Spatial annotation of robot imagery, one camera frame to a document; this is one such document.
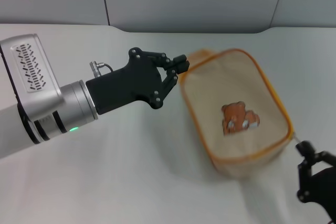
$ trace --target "canvas bag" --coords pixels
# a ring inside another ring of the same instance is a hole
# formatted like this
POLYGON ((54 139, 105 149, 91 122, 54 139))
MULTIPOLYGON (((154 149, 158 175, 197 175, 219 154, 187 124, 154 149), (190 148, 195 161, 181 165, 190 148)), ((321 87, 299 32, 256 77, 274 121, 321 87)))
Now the canvas bag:
POLYGON ((246 177, 280 154, 293 127, 255 59, 231 49, 200 50, 188 60, 181 91, 215 168, 246 177))

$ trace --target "white tabletop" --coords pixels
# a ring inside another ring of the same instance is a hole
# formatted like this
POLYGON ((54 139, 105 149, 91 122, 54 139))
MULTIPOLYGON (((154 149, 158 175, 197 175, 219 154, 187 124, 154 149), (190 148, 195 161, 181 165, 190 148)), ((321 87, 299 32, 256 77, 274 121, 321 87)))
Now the white tabletop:
MULTIPOLYGON (((170 58, 244 49, 274 85, 298 136, 336 151, 335 28, 132 34, 107 26, 0 25, 0 39, 27 33, 40 37, 61 86, 92 79, 92 60, 123 67, 132 47, 170 58)), ((175 87, 159 110, 135 102, 0 160, 0 223, 327 223, 320 206, 296 198, 302 158, 294 146, 249 180, 227 179, 210 164, 175 87)))

